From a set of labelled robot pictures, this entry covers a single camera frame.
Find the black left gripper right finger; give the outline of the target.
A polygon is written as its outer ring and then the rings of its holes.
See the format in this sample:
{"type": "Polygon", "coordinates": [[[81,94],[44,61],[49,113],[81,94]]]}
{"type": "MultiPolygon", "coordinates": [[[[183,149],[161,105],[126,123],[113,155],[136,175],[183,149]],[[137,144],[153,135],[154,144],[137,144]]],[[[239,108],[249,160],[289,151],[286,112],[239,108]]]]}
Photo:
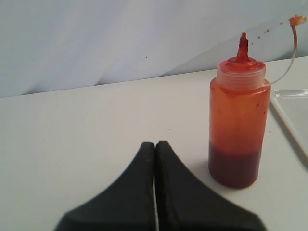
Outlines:
{"type": "Polygon", "coordinates": [[[254,213],[223,198],[181,162],[167,141],[154,156],[154,186],[161,231],[265,231],[254,213]]]}

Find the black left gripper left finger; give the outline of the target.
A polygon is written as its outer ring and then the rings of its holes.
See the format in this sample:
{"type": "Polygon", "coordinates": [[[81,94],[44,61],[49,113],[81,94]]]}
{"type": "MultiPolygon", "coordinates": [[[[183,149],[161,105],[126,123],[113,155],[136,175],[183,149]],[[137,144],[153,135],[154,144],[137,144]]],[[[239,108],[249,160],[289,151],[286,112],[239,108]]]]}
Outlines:
{"type": "Polygon", "coordinates": [[[130,165],[102,193],[64,214],[57,231],[154,231],[154,144],[143,142],[130,165]]]}

